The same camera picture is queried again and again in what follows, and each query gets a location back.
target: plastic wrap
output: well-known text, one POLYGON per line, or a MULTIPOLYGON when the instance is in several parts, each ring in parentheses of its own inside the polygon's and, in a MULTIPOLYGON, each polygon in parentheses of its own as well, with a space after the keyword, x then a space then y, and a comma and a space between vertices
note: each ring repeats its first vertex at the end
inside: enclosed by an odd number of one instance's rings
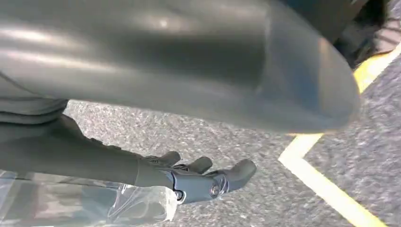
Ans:
POLYGON ((132 185, 0 170, 0 226, 122 227, 171 220, 175 193, 132 185))

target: gray carpet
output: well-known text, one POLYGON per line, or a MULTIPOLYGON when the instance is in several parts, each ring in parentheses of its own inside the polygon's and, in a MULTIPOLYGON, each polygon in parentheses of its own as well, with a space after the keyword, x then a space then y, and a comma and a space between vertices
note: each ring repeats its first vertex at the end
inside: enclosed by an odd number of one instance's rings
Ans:
MULTIPOLYGON (((401 15, 401 4, 394 7, 401 15)), ((401 59, 365 92, 359 122, 325 136, 306 159, 389 226, 401 226, 401 59)), ((143 155, 180 151, 185 161, 215 168, 250 158, 259 170, 243 190, 213 202, 181 206, 165 227, 347 227, 336 211, 277 160, 292 137, 224 123, 85 102, 66 113, 89 137, 143 155)))

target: floor marking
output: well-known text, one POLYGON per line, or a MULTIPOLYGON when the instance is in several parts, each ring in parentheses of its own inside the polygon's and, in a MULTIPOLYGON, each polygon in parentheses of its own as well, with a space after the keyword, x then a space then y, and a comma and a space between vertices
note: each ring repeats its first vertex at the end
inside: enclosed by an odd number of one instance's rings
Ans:
MULTIPOLYGON (((377 55, 363 62, 354 72, 359 91, 362 93, 400 54, 401 44, 390 53, 377 55)), ((322 136, 323 134, 313 134, 295 137, 280 155, 279 161, 354 226, 386 227, 379 218, 303 159, 322 136)))

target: black plastic part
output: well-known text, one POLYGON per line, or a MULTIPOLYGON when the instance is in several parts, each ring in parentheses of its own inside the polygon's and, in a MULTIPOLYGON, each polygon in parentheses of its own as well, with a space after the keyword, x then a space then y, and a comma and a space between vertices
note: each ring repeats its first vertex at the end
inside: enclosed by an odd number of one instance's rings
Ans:
POLYGON ((369 0, 280 0, 334 43, 369 0))
POLYGON ((0 168, 120 182, 139 187, 173 187, 143 157, 84 137, 69 117, 41 125, 0 125, 0 168))
POLYGON ((342 56, 276 0, 2 1, 0 71, 42 97, 283 133, 341 129, 360 107, 342 56))

